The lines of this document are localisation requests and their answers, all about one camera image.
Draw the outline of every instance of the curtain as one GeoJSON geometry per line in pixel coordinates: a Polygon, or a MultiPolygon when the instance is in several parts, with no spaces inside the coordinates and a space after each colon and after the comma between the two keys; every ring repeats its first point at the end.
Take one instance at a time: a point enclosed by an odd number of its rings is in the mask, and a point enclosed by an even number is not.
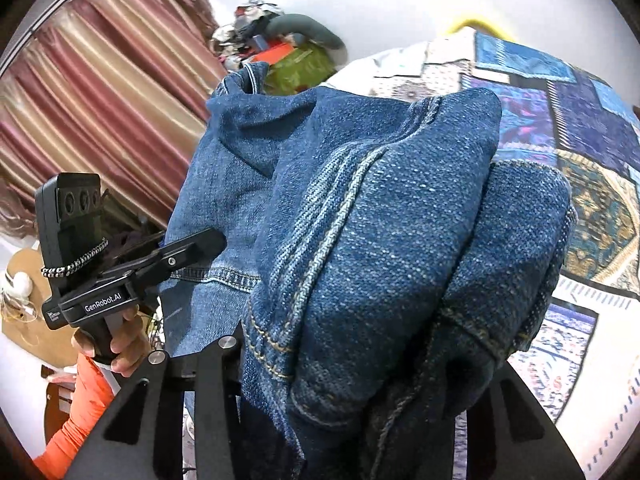
{"type": "Polygon", "coordinates": [[[3,227],[2,232],[11,238],[20,240],[27,236],[35,236],[34,222],[35,215],[24,208],[18,194],[0,176],[0,226],[3,227]]]}
{"type": "Polygon", "coordinates": [[[98,173],[166,226],[225,75],[207,48],[214,28],[206,0],[66,2],[0,79],[0,196],[33,213],[34,191],[56,173],[98,173]]]}

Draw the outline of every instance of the denim jacket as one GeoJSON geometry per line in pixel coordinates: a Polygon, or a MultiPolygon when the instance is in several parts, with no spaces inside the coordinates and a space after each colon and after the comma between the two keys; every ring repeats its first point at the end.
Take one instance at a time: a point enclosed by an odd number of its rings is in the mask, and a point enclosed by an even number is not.
{"type": "Polygon", "coordinates": [[[213,227],[228,245],[162,285],[168,350],[242,320],[245,419],[289,445],[284,460],[244,420],[252,478],[298,476],[302,457],[309,478],[411,478],[432,425],[539,329],[574,222],[568,184],[491,164],[500,103],[485,89],[272,97],[266,69],[207,102],[166,240],[213,227]]]}

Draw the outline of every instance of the finger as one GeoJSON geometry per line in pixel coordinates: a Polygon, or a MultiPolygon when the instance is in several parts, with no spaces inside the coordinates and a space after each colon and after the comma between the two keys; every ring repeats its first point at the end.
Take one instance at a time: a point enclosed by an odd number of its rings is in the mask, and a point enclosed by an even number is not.
{"type": "Polygon", "coordinates": [[[127,370],[124,370],[124,371],[120,372],[123,377],[131,377],[133,375],[133,372],[135,372],[138,369],[138,367],[142,364],[142,362],[149,355],[149,352],[151,352],[151,343],[149,342],[149,339],[147,339],[144,335],[141,335],[141,339],[142,339],[142,344],[143,344],[142,355],[127,370]]]}
{"type": "Polygon", "coordinates": [[[128,368],[127,370],[124,370],[122,372],[122,376],[131,377],[133,375],[133,372],[135,372],[138,369],[138,367],[142,364],[142,361],[144,361],[145,359],[146,359],[146,354],[141,356],[140,359],[138,359],[132,367],[128,368]]]}
{"type": "Polygon", "coordinates": [[[111,362],[111,370],[117,373],[128,370],[146,353],[145,349],[145,342],[140,335],[111,362]]]}
{"type": "Polygon", "coordinates": [[[111,351],[119,354],[127,346],[129,346],[135,338],[142,332],[142,318],[134,317],[131,321],[125,321],[122,326],[116,330],[111,339],[111,351]]]}
{"type": "Polygon", "coordinates": [[[95,357],[94,343],[80,330],[76,330],[71,337],[71,346],[79,354],[87,357],[95,357]]]}
{"type": "Polygon", "coordinates": [[[126,319],[127,321],[131,321],[134,317],[136,317],[137,313],[138,313],[138,306],[134,305],[134,306],[128,308],[127,310],[123,310],[122,311],[122,317],[124,319],[126,319]]]}

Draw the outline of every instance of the jacket seam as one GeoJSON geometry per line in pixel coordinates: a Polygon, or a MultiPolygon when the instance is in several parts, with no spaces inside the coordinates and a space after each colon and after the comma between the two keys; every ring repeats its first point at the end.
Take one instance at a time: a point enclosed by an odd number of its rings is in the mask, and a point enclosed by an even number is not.
{"type": "MultiPolygon", "coordinates": [[[[242,323],[242,328],[244,328],[244,330],[246,331],[246,328],[244,326],[244,322],[242,323]]],[[[276,377],[279,377],[279,378],[284,379],[286,381],[290,381],[290,380],[293,379],[293,376],[285,375],[283,373],[280,373],[279,371],[276,370],[276,368],[274,366],[270,365],[267,362],[266,357],[264,355],[260,354],[260,352],[257,351],[256,347],[251,344],[251,341],[249,340],[249,338],[246,338],[244,340],[244,342],[249,347],[249,350],[251,350],[251,353],[254,355],[254,357],[256,359],[258,359],[258,361],[260,361],[262,363],[262,366],[264,366],[267,369],[267,371],[269,371],[271,374],[275,375],[276,377]]]]}
{"type": "MultiPolygon", "coordinates": [[[[258,282],[260,281],[260,276],[258,276],[257,274],[247,274],[246,272],[241,272],[240,270],[233,269],[231,267],[185,267],[185,269],[203,270],[207,274],[211,272],[216,272],[217,270],[222,270],[230,274],[235,274],[236,276],[241,276],[242,278],[249,278],[251,280],[256,280],[258,282]]],[[[174,272],[172,272],[172,277],[174,276],[174,274],[177,277],[177,275],[181,272],[181,270],[182,269],[175,270],[174,272]]]]}
{"type": "MultiPolygon", "coordinates": [[[[440,323],[438,321],[435,321],[433,323],[433,328],[429,333],[429,342],[428,342],[427,350],[424,356],[425,362],[427,362],[428,359],[430,358],[431,345],[433,343],[433,334],[437,332],[439,328],[440,328],[440,323]]],[[[391,414],[387,417],[386,423],[382,427],[382,430],[380,431],[380,436],[378,437],[378,442],[376,445],[376,456],[371,466],[371,471],[369,472],[369,480],[376,480],[376,477],[378,476],[378,471],[380,469],[380,465],[382,464],[384,453],[386,451],[386,440],[389,436],[389,433],[391,433],[391,430],[393,429],[396,423],[396,420],[398,420],[398,417],[402,414],[405,407],[407,407],[409,403],[411,403],[415,399],[415,397],[418,395],[420,390],[423,388],[422,379],[424,377],[424,373],[425,373],[425,368],[421,367],[420,371],[418,372],[418,375],[414,379],[414,385],[409,391],[409,393],[406,394],[404,397],[402,397],[400,400],[398,400],[398,402],[396,402],[396,407],[391,412],[391,414]]]]}
{"type": "Polygon", "coordinates": [[[296,397],[295,397],[295,394],[293,393],[293,391],[291,391],[291,393],[289,394],[289,398],[290,398],[292,404],[297,408],[297,410],[300,412],[301,415],[303,415],[305,418],[308,418],[309,420],[312,420],[314,423],[318,424],[319,426],[324,426],[326,428],[339,428],[340,426],[348,425],[348,422],[323,422],[322,420],[320,420],[316,416],[311,415],[307,411],[308,407],[301,405],[296,400],[296,397]]]}
{"type": "Polygon", "coordinates": [[[387,142],[382,146],[378,146],[375,149],[371,150],[369,153],[367,153],[363,157],[360,163],[356,166],[351,176],[351,182],[349,183],[346,191],[344,192],[343,199],[337,208],[337,212],[334,214],[334,219],[329,225],[329,228],[324,232],[324,236],[320,241],[320,243],[318,244],[318,248],[316,249],[316,252],[309,260],[309,264],[307,266],[306,272],[298,282],[298,290],[293,294],[293,298],[291,302],[292,304],[289,308],[289,313],[287,315],[287,320],[284,324],[283,332],[289,327],[289,325],[291,324],[291,321],[293,320],[293,316],[296,311],[295,303],[297,302],[303,287],[305,286],[305,284],[307,283],[310,277],[312,280],[315,279],[315,277],[313,277],[314,274],[316,274],[316,277],[317,277],[317,273],[321,270],[321,268],[318,269],[317,267],[318,266],[322,267],[324,265],[324,261],[326,260],[328,253],[331,251],[331,248],[333,247],[333,245],[331,244],[330,238],[333,237],[335,241],[337,237],[339,237],[340,232],[342,231],[342,228],[346,224],[346,221],[349,217],[349,213],[351,212],[351,209],[353,208],[353,205],[356,202],[358,193],[360,192],[360,189],[362,187],[362,183],[365,177],[367,176],[367,173],[369,173],[369,170],[373,167],[373,165],[377,160],[379,160],[383,155],[385,155],[389,147],[391,147],[396,142],[407,140],[409,137],[416,134],[418,131],[420,131],[420,126],[422,126],[423,124],[424,125],[430,124],[436,116],[436,113],[439,109],[440,101],[441,101],[440,98],[431,98],[430,106],[428,108],[426,116],[424,117],[423,120],[419,122],[419,124],[416,126],[416,129],[414,131],[412,131],[408,135],[399,136],[399,138],[394,140],[393,142],[387,142]],[[321,262],[317,261],[317,258],[319,255],[321,256],[321,260],[322,260],[321,262]]]}
{"type": "Polygon", "coordinates": [[[442,308],[439,312],[444,319],[454,323],[459,328],[474,336],[482,346],[484,346],[496,360],[504,361],[507,357],[507,350],[502,350],[502,344],[494,339],[487,329],[476,325],[472,320],[463,319],[463,316],[458,312],[454,312],[448,307],[442,308]]]}
{"type": "MultiPolygon", "coordinates": [[[[434,102],[434,99],[430,99],[428,101],[428,112],[426,114],[427,116],[427,122],[431,121],[431,118],[429,117],[430,112],[431,112],[431,104],[434,102]]],[[[417,108],[419,105],[423,104],[423,102],[417,103],[417,104],[413,104],[412,107],[410,108],[410,110],[417,108]]],[[[363,142],[358,142],[358,141],[353,141],[353,142],[349,142],[347,144],[344,144],[343,146],[341,146],[340,148],[338,148],[335,152],[334,152],[334,156],[335,158],[333,160],[328,160],[325,162],[325,164],[323,165],[322,169],[319,171],[318,176],[316,177],[314,183],[315,184],[323,184],[324,178],[327,174],[328,171],[333,171],[332,167],[334,168],[335,172],[337,174],[340,174],[340,172],[342,171],[342,167],[344,164],[348,163],[348,164],[353,164],[353,161],[351,161],[351,158],[355,158],[358,153],[362,153],[362,152],[358,152],[358,150],[360,150],[363,146],[366,146],[366,149],[369,151],[364,151],[364,155],[360,155],[360,161],[362,161],[364,158],[366,158],[367,155],[369,155],[370,152],[372,152],[373,150],[376,150],[378,148],[380,148],[381,146],[387,146],[389,144],[392,144],[393,142],[396,142],[398,140],[404,139],[406,137],[406,132],[407,131],[411,131],[411,129],[415,129],[415,123],[419,120],[420,118],[420,114],[415,113],[412,117],[407,118],[401,125],[399,131],[401,131],[400,134],[397,134],[395,138],[393,139],[389,139],[387,142],[383,142],[383,143],[376,143],[375,141],[370,141],[370,140],[365,140],[364,143],[363,142]]],[[[308,232],[310,230],[313,229],[313,225],[316,222],[316,219],[318,217],[318,214],[320,214],[320,212],[322,212],[322,210],[324,209],[324,206],[326,205],[327,201],[328,201],[328,197],[331,197],[335,194],[335,179],[336,179],[336,175],[334,175],[334,184],[332,186],[328,186],[328,189],[325,190],[325,195],[324,195],[324,199],[322,198],[322,196],[318,196],[316,197],[312,202],[310,202],[310,197],[309,195],[309,188],[310,185],[307,187],[307,191],[305,193],[305,197],[303,199],[303,202],[307,203],[310,205],[311,208],[313,208],[313,210],[317,209],[319,207],[319,211],[317,214],[311,214],[309,215],[307,214],[303,214],[302,217],[300,218],[296,218],[296,221],[294,222],[294,232],[292,234],[292,237],[297,238],[296,241],[293,242],[289,242],[284,246],[281,246],[281,248],[284,248],[287,250],[287,253],[283,255],[282,257],[282,262],[280,264],[280,268],[278,270],[278,275],[275,278],[275,282],[277,285],[279,285],[282,282],[283,279],[283,269],[290,263],[290,261],[292,260],[292,258],[295,258],[296,256],[296,251],[298,250],[300,244],[302,243],[302,240],[305,239],[305,237],[308,236],[308,232]]],[[[273,275],[270,277],[270,284],[273,282],[274,277],[273,275]]]]}
{"type": "Polygon", "coordinates": [[[292,235],[286,244],[282,244],[279,248],[281,256],[277,259],[277,265],[270,276],[270,286],[276,288],[282,281],[283,274],[286,274],[286,267],[291,264],[295,259],[296,253],[300,250],[300,247],[305,243],[308,237],[309,225],[317,221],[317,218],[323,215],[325,209],[328,207],[326,200],[322,200],[323,196],[329,196],[332,194],[333,189],[336,186],[336,180],[340,177],[344,165],[348,163],[356,150],[353,146],[342,146],[336,151],[336,157],[328,161],[323,167],[321,174],[316,178],[315,184],[320,184],[326,189],[324,195],[314,196],[307,189],[305,197],[303,198],[303,204],[305,209],[302,214],[299,214],[298,218],[294,222],[292,235]],[[332,174],[332,183],[329,184],[330,174],[332,174]]]}
{"type": "Polygon", "coordinates": [[[223,285],[227,285],[231,288],[235,288],[236,290],[240,290],[241,292],[251,292],[254,287],[260,282],[260,277],[252,276],[250,274],[244,274],[242,272],[238,272],[233,269],[229,269],[226,267],[214,267],[213,269],[204,269],[204,268],[194,268],[187,267],[185,269],[177,270],[171,273],[171,277],[176,280],[183,280],[185,282],[193,282],[193,283],[210,283],[210,282],[218,282],[223,283],[223,285]],[[192,277],[189,276],[189,271],[195,271],[196,273],[202,272],[203,277],[192,277]],[[227,274],[233,279],[230,279],[226,276],[220,276],[217,273],[222,272],[223,274],[227,274]]]}
{"type": "Polygon", "coordinates": [[[249,299],[247,300],[247,307],[249,311],[249,321],[251,321],[251,325],[256,329],[258,334],[260,334],[263,338],[267,340],[267,343],[269,343],[269,345],[271,345],[272,347],[274,347],[276,350],[280,352],[293,352],[293,348],[290,348],[288,346],[281,346],[277,341],[274,341],[271,339],[271,336],[269,336],[269,333],[267,331],[260,328],[254,316],[254,307],[251,303],[251,297],[249,297],[249,299]]]}

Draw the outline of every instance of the screw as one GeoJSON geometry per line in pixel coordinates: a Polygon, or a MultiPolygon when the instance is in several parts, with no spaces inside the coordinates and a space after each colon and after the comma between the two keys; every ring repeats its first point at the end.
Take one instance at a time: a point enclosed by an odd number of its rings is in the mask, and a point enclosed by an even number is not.
{"type": "Polygon", "coordinates": [[[233,337],[232,335],[225,335],[222,336],[219,340],[218,340],[218,345],[220,346],[220,348],[233,348],[234,346],[236,346],[236,338],[233,337]]]}
{"type": "Polygon", "coordinates": [[[155,352],[151,352],[151,354],[149,354],[149,362],[153,365],[159,365],[162,361],[164,361],[164,357],[164,352],[156,350],[155,352]]]}

